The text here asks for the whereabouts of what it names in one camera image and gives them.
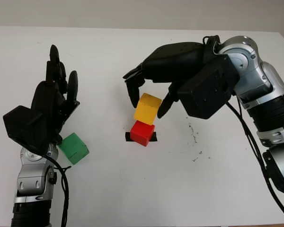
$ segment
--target wire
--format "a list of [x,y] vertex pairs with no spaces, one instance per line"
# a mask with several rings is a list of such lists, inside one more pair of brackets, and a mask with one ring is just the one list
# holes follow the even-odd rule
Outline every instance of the wire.
[[[242,107],[241,107],[241,103],[240,103],[240,100],[239,100],[239,97],[238,97],[238,96],[237,96],[237,101],[238,101],[238,106],[239,106],[240,117],[243,119]],[[256,154],[256,151],[255,151],[255,148],[254,148],[253,144],[251,143],[249,134],[248,134],[248,132],[246,131],[246,128],[243,127],[243,129],[244,129],[245,135],[246,135],[246,137],[247,137],[247,140],[248,140],[248,142],[249,142],[249,145],[250,145],[250,147],[251,147],[251,149],[252,149],[252,152],[254,153],[254,155],[256,156],[256,158],[257,158],[257,160],[258,160],[259,157],[258,157],[258,155]]]
[[[68,169],[70,169],[70,168],[71,168],[71,166],[63,167],[62,169],[63,169],[64,172],[66,172],[66,170],[68,170]],[[63,181],[63,178],[62,178],[62,177],[61,177],[61,186],[62,186],[62,190],[63,190],[63,192],[64,192],[64,191],[65,191],[65,186],[64,186],[64,181]]]
[[202,42],[203,42],[203,45],[205,45],[205,39],[208,39],[210,36],[204,36],[203,39],[202,39]]
[[257,142],[254,138],[254,136],[252,135],[249,127],[246,125],[245,121],[243,120],[243,117],[242,115],[240,115],[238,113],[238,111],[229,103],[229,102],[226,102],[226,105],[233,111],[233,113],[237,116],[237,118],[240,120],[241,124],[242,124],[242,127],[245,131],[245,134],[248,138],[248,141],[251,145],[251,148],[253,149],[254,151],[254,154],[256,155],[256,158],[260,164],[260,167],[261,167],[261,171],[262,171],[262,174],[263,174],[263,177],[265,179],[265,182],[267,184],[267,187],[268,187],[268,190],[270,192],[270,194],[272,195],[272,197],[274,198],[275,202],[277,203],[277,205],[279,206],[279,208],[281,209],[281,211],[284,213],[284,205],[281,203],[281,201],[279,200],[279,198],[277,197],[277,195],[275,194],[275,191],[269,181],[269,176],[266,172],[266,169],[265,169],[265,164],[264,164],[264,161],[262,159],[262,156],[261,156],[261,152],[260,152],[260,149],[257,145]]
[[240,116],[241,116],[241,118],[243,118],[243,115],[242,115],[242,107],[241,107],[241,103],[240,103],[240,100],[239,100],[239,97],[238,97],[238,96],[237,96],[237,101],[238,101]]
[[62,168],[59,163],[52,159],[51,157],[47,156],[47,155],[42,155],[42,157],[46,158],[47,160],[49,160],[50,162],[52,162],[57,169],[59,170],[59,172],[61,173],[61,183],[62,183],[62,189],[64,192],[64,205],[63,205],[63,212],[62,212],[62,221],[61,221],[61,227],[66,227],[66,223],[67,223],[67,210],[68,210],[68,205],[69,205],[69,187],[68,187],[68,181],[67,181],[67,177],[65,175],[65,171],[67,169],[69,169],[70,167],[67,168]]

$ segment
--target yellow cube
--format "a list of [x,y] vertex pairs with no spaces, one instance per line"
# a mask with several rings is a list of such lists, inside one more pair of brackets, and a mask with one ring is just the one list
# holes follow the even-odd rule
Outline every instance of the yellow cube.
[[160,104],[161,99],[144,93],[138,102],[133,118],[145,124],[152,125]]

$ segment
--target wall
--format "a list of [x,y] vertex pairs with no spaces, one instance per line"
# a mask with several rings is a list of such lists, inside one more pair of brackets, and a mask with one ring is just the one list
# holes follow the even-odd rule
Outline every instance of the wall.
[[0,26],[273,31],[284,0],[0,0]]

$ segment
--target black tape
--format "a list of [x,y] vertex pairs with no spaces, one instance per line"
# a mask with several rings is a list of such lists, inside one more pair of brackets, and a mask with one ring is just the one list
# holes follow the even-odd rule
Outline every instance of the black tape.
[[[133,140],[131,139],[131,133],[129,131],[127,131],[125,133],[125,141],[126,142],[133,142]],[[158,141],[157,140],[157,133],[154,131],[153,135],[152,135],[152,137],[150,139],[150,142],[157,142],[157,141]]]

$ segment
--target cube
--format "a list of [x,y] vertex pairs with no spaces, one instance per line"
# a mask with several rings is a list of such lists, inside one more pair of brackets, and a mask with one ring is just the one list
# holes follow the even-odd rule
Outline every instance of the cube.
[[130,136],[133,141],[136,141],[137,143],[140,143],[143,146],[147,146],[153,135],[154,130],[154,125],[148,125],[143,122],[136,121],[130,131]]
[[156,118],[161,99],[144,93],[137,105],[133,118],[148,125],[152,125]]
[[87,146],[75,133],[66,137],[59,148],[73,165],[89,154]]

